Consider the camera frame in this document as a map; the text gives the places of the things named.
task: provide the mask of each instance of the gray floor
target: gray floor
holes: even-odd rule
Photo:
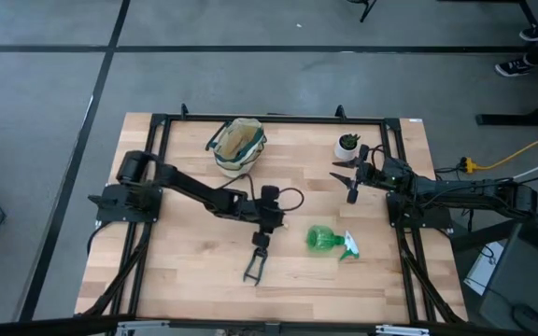
[[[531,2],[538,16],[538,2]],[[120,1],[19,5],[0,0],[0,44],[106,45]],[[133,1],[121,45],[520,46],[513,4],[379,2],[365,24],[346,1]],[[538,71],[501,78],[514,55],[351,53],[116,54],[78,172],[36,318],[70,316],[95,208],[126,112],[268,112],[424,119],[435,166],[494,162],[538,138],[538,127],[477,127],[477,113],[538,106]],[[0,322],[14,320],[103,54],[0,54]],[[479,174],[538,164],[538,148]],[[477,228],[499,219],[477,214]]]

